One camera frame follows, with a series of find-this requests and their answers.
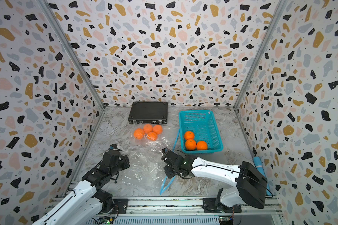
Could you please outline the blue cylindrical tube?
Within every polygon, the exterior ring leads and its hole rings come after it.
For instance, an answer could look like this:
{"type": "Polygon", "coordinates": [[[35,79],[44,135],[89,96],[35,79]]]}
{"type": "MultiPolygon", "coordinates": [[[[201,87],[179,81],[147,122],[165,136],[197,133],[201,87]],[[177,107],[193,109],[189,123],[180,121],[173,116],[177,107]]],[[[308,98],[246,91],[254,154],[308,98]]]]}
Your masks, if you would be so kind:
{"type": "MultiPolygon", "coordinates": [[[[260,157],[256,156],[253,158],[253,163],[255,165],[255,167],[257,168],[257,170],[266,178],[265,172],[264,172],[264,168],[263,168],[263,164],[262,161],[260,159],[260,157]]],[[[272,198],[273,195],[269,189],[269,185],[267,184],[267,191],[266,191],[266,195],[268,198],[272,198]]]]}

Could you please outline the green circuit board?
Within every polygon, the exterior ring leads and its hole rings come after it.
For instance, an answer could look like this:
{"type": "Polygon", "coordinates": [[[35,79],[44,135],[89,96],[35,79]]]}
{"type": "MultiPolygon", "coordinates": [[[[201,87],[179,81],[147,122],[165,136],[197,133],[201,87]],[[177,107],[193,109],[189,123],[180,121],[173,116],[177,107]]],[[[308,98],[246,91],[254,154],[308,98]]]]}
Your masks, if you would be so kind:
{"type": "Polygon", "coordinates": [[[98,225],[112,225],[114,223],[113,217],[100,217],[97,219],[98,225]]]}

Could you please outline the black hard case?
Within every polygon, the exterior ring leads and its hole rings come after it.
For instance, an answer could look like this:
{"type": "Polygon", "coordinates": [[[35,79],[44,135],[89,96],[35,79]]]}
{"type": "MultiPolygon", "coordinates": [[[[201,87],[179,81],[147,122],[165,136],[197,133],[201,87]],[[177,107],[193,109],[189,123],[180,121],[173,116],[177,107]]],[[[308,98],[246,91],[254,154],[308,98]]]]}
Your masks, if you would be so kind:
{"type": "Polygon", "coordinates": [[[137,124],[167,124],[168,102],[133,102],[128,122],[137,124]]]}

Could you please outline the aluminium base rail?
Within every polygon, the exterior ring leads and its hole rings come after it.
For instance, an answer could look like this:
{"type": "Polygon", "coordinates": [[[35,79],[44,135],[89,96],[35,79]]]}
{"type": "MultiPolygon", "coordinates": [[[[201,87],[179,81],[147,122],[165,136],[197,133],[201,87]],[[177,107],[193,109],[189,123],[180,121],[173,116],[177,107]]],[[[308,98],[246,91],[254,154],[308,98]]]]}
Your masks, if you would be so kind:
{"type": "Polygon", "coordinates": [[[113,225],[284,225],[279,204],[269,200],[260,210],[247,204],[225,211],[215,209],[214,197],[115,198],[112,213],[98,213],[84,225],[98,225],[100,217],[113,217],[113,225]]]}

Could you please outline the teal plastic basket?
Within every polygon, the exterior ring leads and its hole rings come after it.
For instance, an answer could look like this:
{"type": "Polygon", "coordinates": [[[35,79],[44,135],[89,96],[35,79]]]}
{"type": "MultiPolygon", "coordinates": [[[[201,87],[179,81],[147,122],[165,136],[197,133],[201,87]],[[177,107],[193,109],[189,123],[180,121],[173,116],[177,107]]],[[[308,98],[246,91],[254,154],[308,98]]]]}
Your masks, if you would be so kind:
{"type": "Polygon", "coordinates": [[[179,137],[182,151],[187,154],[216,153],[223,150],[223,143],[217,127],[214,113],[210,110],[188,110],[180,111],[179,137]],[[188,150],[185,147],[185,133],[194,133],[194,141],[207,143],[207,150],[188,150]]]}

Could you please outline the clear zip-top bag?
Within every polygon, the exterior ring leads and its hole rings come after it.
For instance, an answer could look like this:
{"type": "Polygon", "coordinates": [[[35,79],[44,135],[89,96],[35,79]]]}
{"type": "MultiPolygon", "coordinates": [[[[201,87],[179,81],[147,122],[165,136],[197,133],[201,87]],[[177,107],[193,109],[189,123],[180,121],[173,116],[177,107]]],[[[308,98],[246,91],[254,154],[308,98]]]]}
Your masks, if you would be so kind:
{"type": "Polygon", "coordinates": [[[163,170],[161,160],[164,148],[179,147],[179,140],[158,141],[135,144],[130,141],[121,141],[118,147],[124,150],[129,157],[130,168],[119,175],[113,190],[117,196],[159,196],[162,182],[168,181],[163,170]]]}
{"type": "Polygon", "coordinates": [[[162,149],[174,149],[179,140],[179,128],[158,125],[158,124],[139,124],[134,125],[129,131],[130,144],[143,148],[148,151],[161,152],[162,149]]]}

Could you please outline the orange fruit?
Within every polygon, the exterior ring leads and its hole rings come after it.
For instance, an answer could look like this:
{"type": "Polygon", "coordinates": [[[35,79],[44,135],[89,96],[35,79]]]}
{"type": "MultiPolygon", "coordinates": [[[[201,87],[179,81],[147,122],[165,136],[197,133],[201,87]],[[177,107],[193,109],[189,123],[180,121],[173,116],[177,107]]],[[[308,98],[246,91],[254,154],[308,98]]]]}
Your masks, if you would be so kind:
{"type": "Polygon", "coordinates": [[[184,139],[189,140],[189,139],[194,139],[195,134],[192,131],[187,131],[184,133],[184,139]]]}
{"type": "Polygon", "coordinates": [[[199,141],[196,143],[196,150],[198,151],[206,151],[208,150],[208,145],[205,141],[199,141]]]}
{"type": "Polygon", "coordinates": [[[185,149],[187,151],[194,151],[196,150],[197,143],[194,139],[188,139],[185,142],[185,149]]]}

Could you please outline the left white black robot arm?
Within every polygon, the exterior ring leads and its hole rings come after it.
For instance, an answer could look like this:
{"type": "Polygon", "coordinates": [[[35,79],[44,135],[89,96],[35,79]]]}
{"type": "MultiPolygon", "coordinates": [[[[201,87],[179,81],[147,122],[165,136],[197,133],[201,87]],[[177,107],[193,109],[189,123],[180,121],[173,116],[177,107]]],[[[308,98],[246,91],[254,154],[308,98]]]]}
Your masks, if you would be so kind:
{"type": "Polygon", "coordinates": [[[100,162],[86,172],[82,180],[35,225],[83,225],[100,212],[112,213],[113,195],[103,186],[117,183],[119,173],[130,167],[128,154],[116,144],[110,145],[100,162]]]}

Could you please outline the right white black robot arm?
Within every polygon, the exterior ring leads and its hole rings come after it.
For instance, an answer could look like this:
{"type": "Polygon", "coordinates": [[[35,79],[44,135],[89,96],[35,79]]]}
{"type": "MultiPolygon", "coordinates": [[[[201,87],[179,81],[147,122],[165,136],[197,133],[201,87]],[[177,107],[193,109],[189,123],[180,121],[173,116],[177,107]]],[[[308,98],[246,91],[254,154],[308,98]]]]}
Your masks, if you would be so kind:
{"type": "Polygon", "coordinates": [[[170,179],[175,176],[184,180],[200,177],[230,185],[228,189],[219,189],[214,203],[217,211],[243,203],[256,209],[265,208],[268,180],[249,162],[224,165],[168,148],[162,149],[161,160],[166,163],[164,172],[170,179]]]}

